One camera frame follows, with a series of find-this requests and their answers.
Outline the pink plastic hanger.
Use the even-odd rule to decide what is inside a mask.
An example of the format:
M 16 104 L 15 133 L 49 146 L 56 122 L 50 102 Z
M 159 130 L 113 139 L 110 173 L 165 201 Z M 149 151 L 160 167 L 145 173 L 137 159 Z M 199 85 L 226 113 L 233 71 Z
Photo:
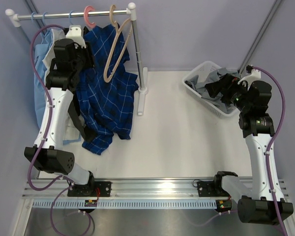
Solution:
M 91 5 L 88 5 L 84 8 L 84 22 L 87 27 L 94 28 L 96 26 L 95 22 L 89 20 L 89 13 L 95 11 L 95 8 Z

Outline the grey shirt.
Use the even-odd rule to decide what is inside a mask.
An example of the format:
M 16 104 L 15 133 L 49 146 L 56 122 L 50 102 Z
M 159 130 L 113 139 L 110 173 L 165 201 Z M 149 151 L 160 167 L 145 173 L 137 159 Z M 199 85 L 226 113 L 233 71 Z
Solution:
M 221 102 L 222 95 L 218 94 L 216 98 L 211 98 L 205 88 L 205 85 L 208 83 L 217 82 L 223 77 L 225 74 L 230 73 L 235 75 L 236 77 L 240 78 L 240 75 L 235 70 L 228 70 L 225 67 L 214 70 L 210 72 L 204 82 L 199 82 L 199 76 L 196 75 L 189 80 L 185 81 L 185 84 L 192 88 L 196 93 L 198 93 L 204 101 L 212 104 L 215 108 L 219 111 L 222 111 L 226 114 L 230 114 L 235 109 L 231 105 L 227 105 Z

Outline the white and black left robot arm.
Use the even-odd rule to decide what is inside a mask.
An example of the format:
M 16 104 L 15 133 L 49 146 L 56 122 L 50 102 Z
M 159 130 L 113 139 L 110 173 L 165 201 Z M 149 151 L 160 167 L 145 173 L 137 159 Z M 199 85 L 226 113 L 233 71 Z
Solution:
M 74 40 L 64 38 L 55 41 L 55 57 L 52 59 L 46 82 L 46 106 L 39 134 L 32 147 L 26 147 L 24 156 L 30 162 L 28 183 L 31 171 L 36 168 L 50 174 L 57 174 L 72 184 L 69 188 L 77 195 L 91 196 L 96 189 L 94 176 L 75 163 L 74 154 L 63 150 L 65 121 L 71 116 L 73 124 L 84 139 L 93 139 L 95 134 L 81 123 L 73 101 L 76 87 L 80 81 L 80 72 L 94 66 L 90 49 Z

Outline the beige plastic hanger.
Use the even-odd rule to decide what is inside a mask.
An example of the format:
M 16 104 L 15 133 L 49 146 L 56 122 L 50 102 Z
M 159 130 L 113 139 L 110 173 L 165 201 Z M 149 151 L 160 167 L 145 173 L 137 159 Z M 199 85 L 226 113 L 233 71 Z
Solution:
M 113 78 L 115 72 L 117 71 L 117 68 L 121 62 L 121 59 L 127 49 L 127 46 L 128 46 L 128 43 L 129 43 L 129 40 L 130 40 L 130 37 L 132 35 L 132 32 L 133 32 L 133 28 L 132 26 L 130 25 L 131 24 L 131 18 L 127 18 L 122 24 L 121 26 L 118 25 L 117 21 L 114 20 L 114 10 L 116 9 L 116 6 L 114 4 L 112 4 L 110 6 L 110 10 L 109 10 L 109 18 L 110 18 L 110 23 L 111 25 L 114 27 L 115 29 L 115 37 L 114 37 L 114 40 L 112 42 L 112 45 L 111 45 L 111 49 L 110 49 L 110 52 L 109 52 L 109 55 L 107 57 L 107 61 L 106 61 L 106 64 L 105 64 L 105 67 L 104 67 L 104 72 L 103 72 L 103 79 L 104 79 L 104 82 L 106 83 L 109 83 L 111 81 L 111 79 Z M 127 35 L 127 38 L 126 40 L 124 41 L 124 44 L 123 44 L 123 47 L 118 55 L 118 58 L 114 64 L 114 67 L 112 68 L 111 70 L 111 73 L 108 74 L 108 70 L 109 70 L 109 67 L 110 67 L 110 63 L 112 62 L 112 59 L 113 59 L 113 55 L 115 53 L 115 49 L 117 48 L 117 42 L 119 40 L 119 37 L 122 35 L 122 32 L 123 32 L 123 29 L 126 27 L 126 26 L 130 26 L 129 28 L 129 32 L 128 32 L 128 35 Z

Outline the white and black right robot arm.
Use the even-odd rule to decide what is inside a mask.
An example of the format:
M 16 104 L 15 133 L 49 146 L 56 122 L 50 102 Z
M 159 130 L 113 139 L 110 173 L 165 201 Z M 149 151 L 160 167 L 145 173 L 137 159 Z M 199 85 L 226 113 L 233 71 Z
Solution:
M 248 189 L 236 173 L 219 171 L 211 182 L 198 181 L 199 195 L 230 197 L 237 203 L 243 223 L 279 225 L 293 214 L 294 207 L 285 201 L 276 173 L 273 138 L 277 130 L 266 112 L 271 85 L 261 80 L 249 83 L 226 74 L 205 88 L 210 97 L 221 94 L 222 103 L 240 111 L 238 123 L 249 150 L 253 182 L 252 189 Z

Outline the blue plaid shirt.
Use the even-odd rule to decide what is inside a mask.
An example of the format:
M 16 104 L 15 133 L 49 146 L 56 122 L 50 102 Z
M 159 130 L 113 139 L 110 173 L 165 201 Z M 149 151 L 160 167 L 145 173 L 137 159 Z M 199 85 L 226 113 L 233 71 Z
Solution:
M 84 39 L 90 43 L 94 56 L 94 68 L 80 73 L 76 88 L 81 114 L 88 128 L 96 133 L 92 141 L 82 146 L 101 155 L 117 134 L 122 140 L 129 140 L 134 112 L 134 93 L 139 86 L 137 75 L 126 71 L 124 63 L 130 60 L 125 51 L 110 82 L 104 81 L 104 68 L 116 30 L 112 25 L 96 26 Z

